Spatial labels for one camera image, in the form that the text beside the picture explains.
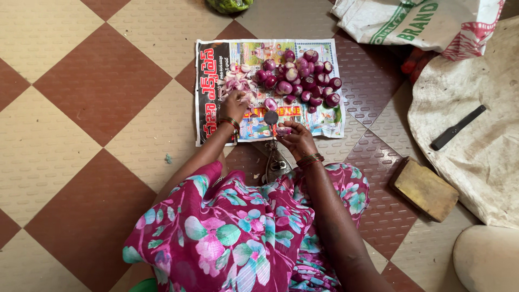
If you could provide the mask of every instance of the bangle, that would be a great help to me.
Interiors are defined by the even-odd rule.
[[[221,122],[229,123],[234,127],[235,131],[233,132],[233,135],[240,133],[240,124],[238,124],[238,122],[232,117],[222,117],[220,118],[220,123]]]
[[[299,166],[300,168],[303,168],[303,167],[308,166],[317,161],[324,161],[324,157],[319,153],[312,154],[305,158],[302,158],[301,160],[299,160],[297,162],[297,166]]]

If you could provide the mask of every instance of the woman's arm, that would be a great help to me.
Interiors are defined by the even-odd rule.
[[[292,127],[292,134],[278,140],[298,161],[317,153],[311,133],[301,124],[286,121],[281,127]],[[349,212],[344,207],[321,163],[303,169],[315,221],[321,241],[326,248],[337,277],[345,290],[358,292],[394,291],[377,272],[367,253],[362,237]]]
[[[231,117],[240,123],[245,113],[247,105],[240,102],[245,93],[242,91],[233,91],[222,104],[221,116]],[[234,127],[229,123],[221,123],[216,131],[207,139],[207,141],[198,149],[198,151],[182,165],[173,176],[168,180],[164,187],[160,190],[157,198],[153,202],[153,206],[164,201],[171,190],[181,183],[187,176],[194,173],[198,168],[214,162],[223,151],[225,143],[234,132]]]

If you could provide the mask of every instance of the white cloth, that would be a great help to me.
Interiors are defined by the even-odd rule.
[[[487,54],[422,71],[408,113],[416,142],[485,224],[519,229],[519,17],[499,21]],[[430,143],[479,105],[487,110],[444,148]]]

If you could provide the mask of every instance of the woman's left hand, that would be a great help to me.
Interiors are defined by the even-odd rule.
[[[222,103],[222,107],[220,108],[220,117],[233,118],[239,124],[243,119],[245,110],[247,109],[247,103],[240,101],[243,96],[245,96],[243,91],[234,90],[231,92],[225,99],[224,103]]]

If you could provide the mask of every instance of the wooden block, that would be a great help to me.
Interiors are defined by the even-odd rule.
[[[450,184],[409,156],[395,171],[389,185],[436,222],[445,220],[459,196]]]

